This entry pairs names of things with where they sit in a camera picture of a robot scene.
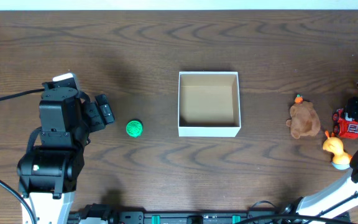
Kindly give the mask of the red toy truck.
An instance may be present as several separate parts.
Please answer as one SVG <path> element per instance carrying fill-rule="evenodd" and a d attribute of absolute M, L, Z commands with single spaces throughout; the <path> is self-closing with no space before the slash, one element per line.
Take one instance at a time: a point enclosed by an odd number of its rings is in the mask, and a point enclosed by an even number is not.
<path fill-rule="evenodd" d="M 333 132 L 339 138 L 357 139 L 358 122 L 348 117 L 343 108 L 336 110 L 333 114 Z"/>

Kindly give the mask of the green ball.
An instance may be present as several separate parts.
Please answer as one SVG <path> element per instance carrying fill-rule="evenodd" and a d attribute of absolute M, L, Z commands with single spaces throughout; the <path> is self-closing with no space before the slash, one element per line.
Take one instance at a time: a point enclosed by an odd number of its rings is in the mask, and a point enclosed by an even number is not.
<path fill-rule="evenodd" d="M 126 133 L 132 138 L 138 138 L 143 133 L 143 125 L 138 120 L 131 120 L 126 125 Z"/>

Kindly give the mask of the orange rubber duck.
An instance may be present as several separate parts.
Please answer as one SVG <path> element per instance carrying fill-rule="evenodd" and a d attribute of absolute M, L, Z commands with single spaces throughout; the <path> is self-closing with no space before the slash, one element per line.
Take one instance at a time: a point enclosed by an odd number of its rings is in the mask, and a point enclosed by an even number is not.
<path fill-rule="evenodd" d="M 338 170 L 350 168 L 352 156 L 344 150 L 343 142 L 329 131 L 325 131 L 324 135 L 326 140 L 323 142 L 322 148 L 333 155 L 331 164 Z"/>

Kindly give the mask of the brown plush bear with orange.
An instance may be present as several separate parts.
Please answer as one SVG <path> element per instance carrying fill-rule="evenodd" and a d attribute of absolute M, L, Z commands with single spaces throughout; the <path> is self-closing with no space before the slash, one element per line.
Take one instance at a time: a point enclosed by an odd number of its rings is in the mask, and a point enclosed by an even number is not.
<path fill-rule="evenodd" d="M 312 102 L 305 101 L 301 95 L 297 95 L 294 104 L 290 107 L 290 119 L 285 124 L 290 128 L 293 138 L 299 139 L 304 136 L 316 136 L 321 123 Z"/>

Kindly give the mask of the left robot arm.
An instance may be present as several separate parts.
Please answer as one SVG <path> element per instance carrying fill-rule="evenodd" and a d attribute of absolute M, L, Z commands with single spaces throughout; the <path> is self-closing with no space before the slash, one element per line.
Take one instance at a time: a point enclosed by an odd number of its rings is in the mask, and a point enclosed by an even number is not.
<path fill-rule="evenodd" d="M 30 207 L 31 222 L 66 223 L 89 135 L 113 123 L 114 115 L 105 95 L 91 101 L 70 87 L 45 90 L 39 113 L 41 127 L 17 165 L 19 192 Z"/>

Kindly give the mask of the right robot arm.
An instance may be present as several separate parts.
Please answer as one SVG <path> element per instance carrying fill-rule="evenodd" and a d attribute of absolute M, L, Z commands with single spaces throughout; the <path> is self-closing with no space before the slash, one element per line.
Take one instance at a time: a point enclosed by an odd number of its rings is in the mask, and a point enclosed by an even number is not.
<path fill-rule="evenodd" d="M 333 223 L 338 215 L 358 206 L 358 151 L 343 177 L 322 191 L 301 198 L 288 223 Z"/>

